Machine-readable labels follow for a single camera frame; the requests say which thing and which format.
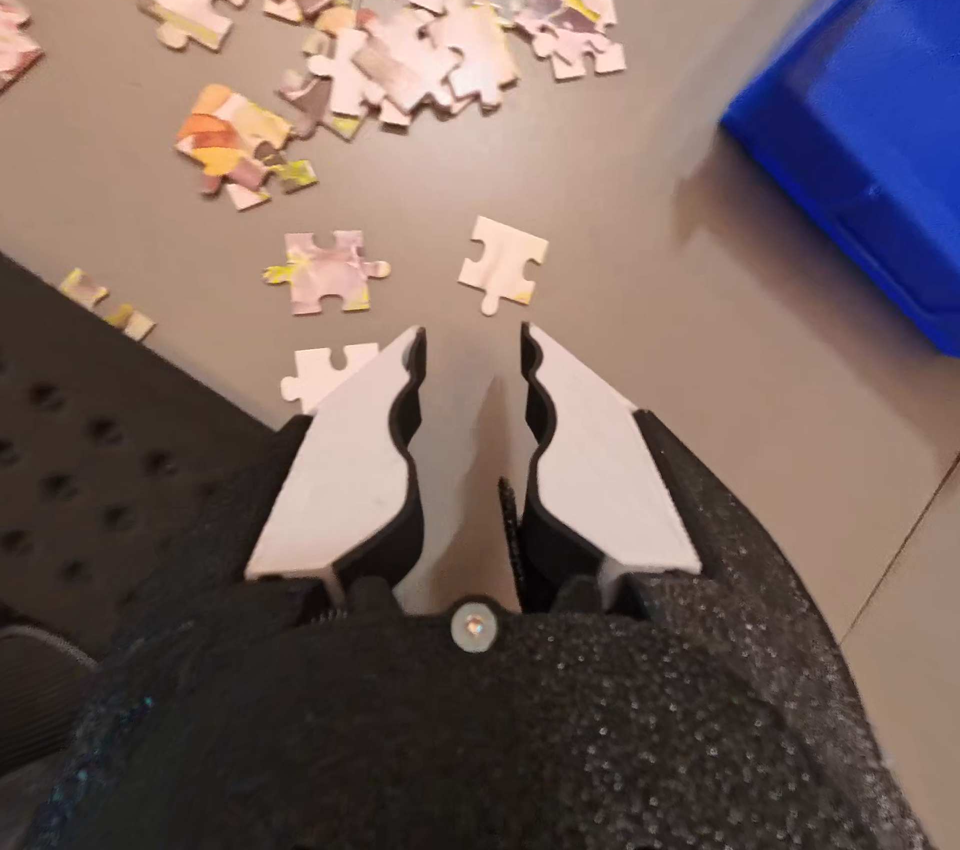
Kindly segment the black perforated board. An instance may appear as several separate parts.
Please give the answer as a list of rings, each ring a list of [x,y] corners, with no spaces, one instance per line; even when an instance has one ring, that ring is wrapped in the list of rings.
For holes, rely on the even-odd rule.
[[[2,256],[2,611],[101,659],[139,586],[274,430]]]

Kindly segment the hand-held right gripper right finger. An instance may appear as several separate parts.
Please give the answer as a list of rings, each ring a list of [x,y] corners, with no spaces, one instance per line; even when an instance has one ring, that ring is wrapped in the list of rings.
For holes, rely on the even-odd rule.
[[[639,409],[542,328],[524,323],[530,459],[520,553],[546,592],[594,581],[614,601],[633,574],[703,571]]]

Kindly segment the grey desk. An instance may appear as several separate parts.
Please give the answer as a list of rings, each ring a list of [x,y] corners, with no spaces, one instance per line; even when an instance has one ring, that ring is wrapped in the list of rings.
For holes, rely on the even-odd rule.
[[[525,482],[520,323],[532,320],[719,475],[775,537],[842,646],[887,759],[939,848],[958,848],[958,361],[813,228],[717,123],[809,0],[614,0],[636,156],[619,329],[559,335],[541,280],[516,356],[472,419],[431,405],[414,441],[426,545],[402,589],[427,611],[513,597],[497,481]],[[164,358],[184,369],[148,339]],[[403,329],[397,330],[394,339]],[[290,414],[273,377],[279,426]]]

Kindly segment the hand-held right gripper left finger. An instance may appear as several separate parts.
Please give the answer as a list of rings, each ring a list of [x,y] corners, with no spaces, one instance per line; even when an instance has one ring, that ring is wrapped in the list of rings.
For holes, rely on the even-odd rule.
[[[402,332],[317,405],[245,566],[245,580],[314,580],[345,601],[362,579],[394,591],[423,553],[410,443],[422,422],[425,327]]]

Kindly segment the blue plastic bin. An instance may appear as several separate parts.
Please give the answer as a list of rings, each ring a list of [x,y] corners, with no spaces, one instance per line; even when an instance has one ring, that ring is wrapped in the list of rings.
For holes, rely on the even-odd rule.
[[[813,0],[721,124],[959,354],[959,0]]]

